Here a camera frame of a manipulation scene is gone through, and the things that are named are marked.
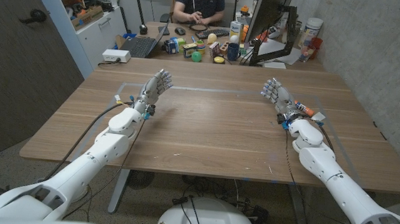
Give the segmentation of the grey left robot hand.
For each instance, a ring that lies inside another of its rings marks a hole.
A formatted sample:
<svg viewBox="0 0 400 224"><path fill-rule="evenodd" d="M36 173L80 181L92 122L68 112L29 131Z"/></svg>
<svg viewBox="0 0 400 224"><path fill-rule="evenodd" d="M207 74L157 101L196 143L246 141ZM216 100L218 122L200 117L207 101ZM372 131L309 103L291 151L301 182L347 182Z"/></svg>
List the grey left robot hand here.
<svg viewBox="0 0 400 224"><path fill-rule="evenodd" d="M160 70L143 84L138 93L137 100L133 104L133 108L141 113L141 115L149 112L152 116L159 96L171 87L171 74L164 69Z"/></svg>

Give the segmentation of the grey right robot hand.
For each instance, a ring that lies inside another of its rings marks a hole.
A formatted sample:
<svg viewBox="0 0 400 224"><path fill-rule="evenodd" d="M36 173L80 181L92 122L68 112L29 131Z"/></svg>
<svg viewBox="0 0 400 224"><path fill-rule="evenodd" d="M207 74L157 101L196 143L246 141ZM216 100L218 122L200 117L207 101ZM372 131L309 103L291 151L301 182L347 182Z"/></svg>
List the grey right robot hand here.
<svg viewBox="0 0 400 224"><path fill-rule="evenodd" d="M294 102L293 95L275 78L265 82L261 94L274 104L278 124L288 127L302 116Z"/></svg>

